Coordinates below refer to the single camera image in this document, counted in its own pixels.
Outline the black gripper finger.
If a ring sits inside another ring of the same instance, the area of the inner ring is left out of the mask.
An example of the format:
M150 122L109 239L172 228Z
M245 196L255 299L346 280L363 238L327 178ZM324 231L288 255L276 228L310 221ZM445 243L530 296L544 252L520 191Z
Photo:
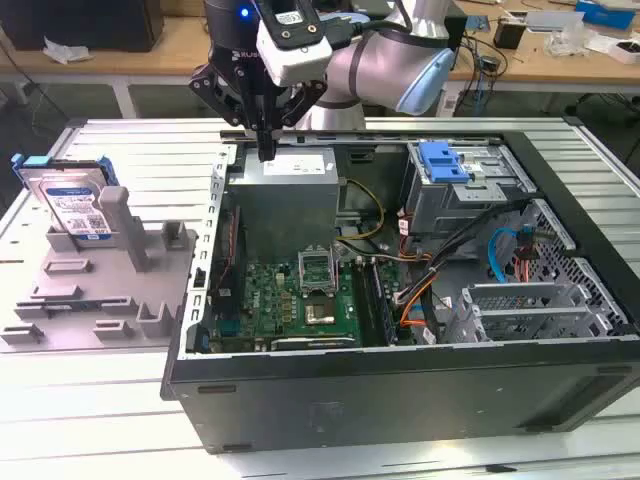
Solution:
M267 161L267 125L259 95L250 78L247 65L231 67L231 76L225 80L212 63L196 69L189 88L206 105L231 126L242 126L253 135L260 161Z
M325 81L308 81L281 105L276 97L267 100L267 159L273 160L276 153L276 130L293 127L326 92Z

